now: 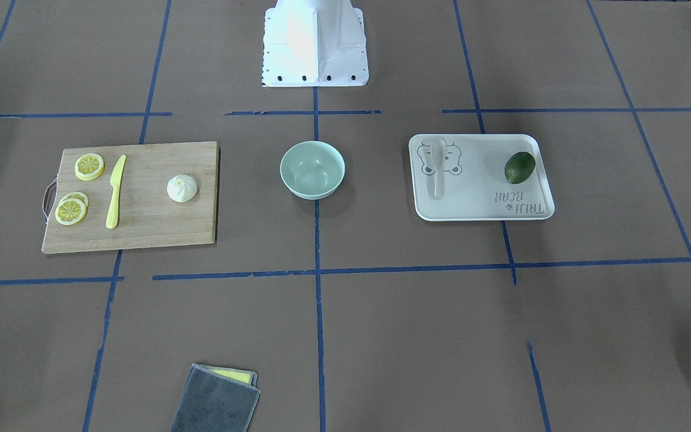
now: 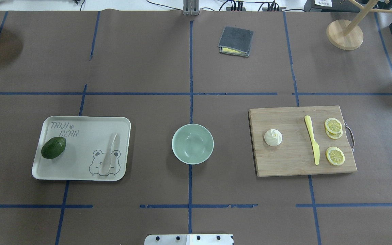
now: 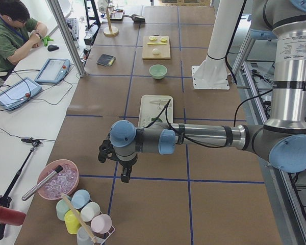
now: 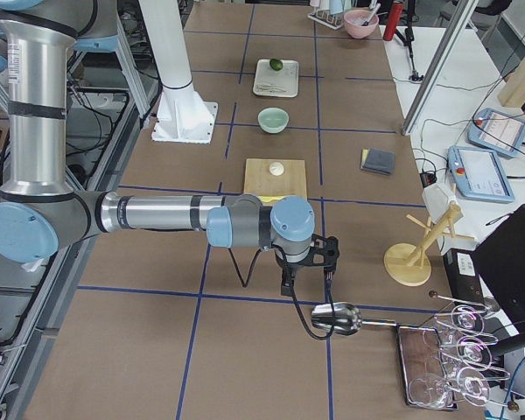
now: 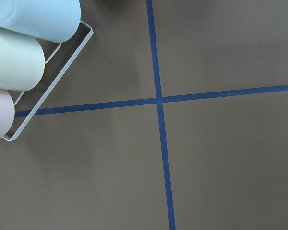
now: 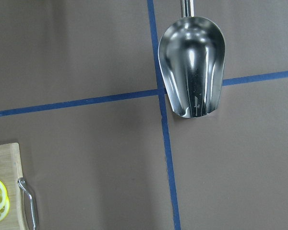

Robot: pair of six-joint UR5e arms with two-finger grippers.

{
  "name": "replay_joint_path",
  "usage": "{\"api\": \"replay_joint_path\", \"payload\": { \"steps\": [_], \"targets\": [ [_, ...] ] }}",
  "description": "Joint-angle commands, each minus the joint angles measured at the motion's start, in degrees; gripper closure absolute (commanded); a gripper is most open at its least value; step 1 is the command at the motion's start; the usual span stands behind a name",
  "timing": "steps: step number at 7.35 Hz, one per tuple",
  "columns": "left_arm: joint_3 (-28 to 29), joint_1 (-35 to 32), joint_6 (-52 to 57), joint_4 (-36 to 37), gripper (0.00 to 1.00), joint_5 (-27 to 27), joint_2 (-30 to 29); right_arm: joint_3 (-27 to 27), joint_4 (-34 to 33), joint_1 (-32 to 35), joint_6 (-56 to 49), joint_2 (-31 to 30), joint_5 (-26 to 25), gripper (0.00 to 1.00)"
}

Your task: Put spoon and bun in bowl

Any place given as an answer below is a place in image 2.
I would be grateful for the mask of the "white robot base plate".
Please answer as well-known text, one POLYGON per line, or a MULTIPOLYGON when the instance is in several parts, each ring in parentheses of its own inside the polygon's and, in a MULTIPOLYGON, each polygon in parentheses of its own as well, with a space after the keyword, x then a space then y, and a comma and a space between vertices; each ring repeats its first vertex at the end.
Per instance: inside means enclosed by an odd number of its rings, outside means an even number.
POLYGON ((145 245, 233 245, 232 234, 151 234, 145 245))

